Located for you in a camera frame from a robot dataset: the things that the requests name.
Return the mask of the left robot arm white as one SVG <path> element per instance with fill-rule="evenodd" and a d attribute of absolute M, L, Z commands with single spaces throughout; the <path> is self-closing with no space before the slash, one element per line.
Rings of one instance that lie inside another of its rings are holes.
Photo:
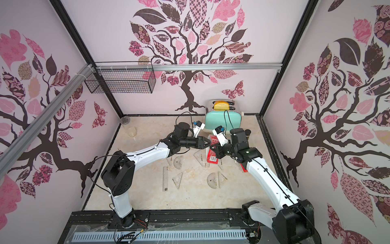
<path fill-rule="evenodd" d="M 117 151 L 101 173 L 101 179 L 109 192 L 114 205 L 114 212 L 121 226 L 131 227 L 135 222 L 134 208 L 129 199 L 129 189 L 135 173 L 141 168 L 158 160 L 169 158 L 184 148 L 206 149 L 211 141 L 199 133 L 205 124 L 196 121 L 190 126 L 180 122 L 174 126 L 166 138 L 148 148 L 135 152 Z"/>

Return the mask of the clear straight ruler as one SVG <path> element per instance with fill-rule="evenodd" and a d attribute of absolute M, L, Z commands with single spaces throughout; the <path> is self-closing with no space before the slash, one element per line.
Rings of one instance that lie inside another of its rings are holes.
<path fill-rule="evenodd" d="M 162 189 L 164 192 L 167 192 L 168 191 L 168 186 L 169 186 L 169 172 L 168 172 L 168 167 L 167 166 L 164 166 L 163 167 L 163 171 L 162 171 Z"/>

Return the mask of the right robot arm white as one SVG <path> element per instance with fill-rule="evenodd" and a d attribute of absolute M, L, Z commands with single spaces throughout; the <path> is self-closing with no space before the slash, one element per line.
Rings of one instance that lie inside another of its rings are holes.
<path fill-rule="evenodd" d="M 221 126 L 213 130 L 218 143 L 210 146 L 216 157 L 230 156 L 259 182 L 270 198 L 273 208 L 260 203 L 252 203 L 247 208 L 249 217 L 270 228 L 281 244 L 297 244 L 314 237 L 314 208 L 308 200 L 301 200 L 270 169 L 260 151 L 249 146 L 245 131 L 241 128 L 230 131 L 231 138 L 225 136 Z"/>

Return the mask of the clear triangle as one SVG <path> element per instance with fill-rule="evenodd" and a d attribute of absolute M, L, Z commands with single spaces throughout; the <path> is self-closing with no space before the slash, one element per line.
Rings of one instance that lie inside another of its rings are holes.
<path fill-rule="evenodd" d="M 218 160 L 218 164 L 217 165 L 223 171 L 223 164 L 222 164 L 222 160 L 221 159 Z"/>
<path fill-rule="evenodd" d="M 219 171 L 218 172 L 218 187 L 222 188 L 226 183 L 227 178 Z"/>
<path fill-rule="evenodd" d="M 201 167 L 204 167 L 204 161 L 203 161 L 203 150 L 196 151 L 193 156 L 198 161 L 198 163 L 201 165 Z"/>

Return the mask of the clear triangle set square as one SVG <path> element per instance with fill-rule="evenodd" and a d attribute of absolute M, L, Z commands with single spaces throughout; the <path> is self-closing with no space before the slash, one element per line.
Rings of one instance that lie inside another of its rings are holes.
<path fill-rule="evenodd" d="M 184 172 L 181 172 L 172 178 L 172 181 L 173 181 L 175 187 L 177 188 L 177 190 L 180 189 L 183 174 L 184 174 Z"/>

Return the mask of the clear protractor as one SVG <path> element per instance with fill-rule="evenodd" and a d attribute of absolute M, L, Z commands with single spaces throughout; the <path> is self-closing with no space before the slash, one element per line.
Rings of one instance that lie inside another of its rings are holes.
<path fill-rule="evenodd" d="M 207 176 L 207 184 L 212 189 L 218 188 L 218 183 L 217 183 L 217 178 L 216 178 L 215 172 L 213 172 Z"/>
<path fill-rule="evenodd" d="M 175 159 L 174 159 L 174 162 L 173 162 L 173 165 L 176 169 L 181 169 L 182 168 L 182 160 L 183 160 L 183 156 L 177 156 Z"/>

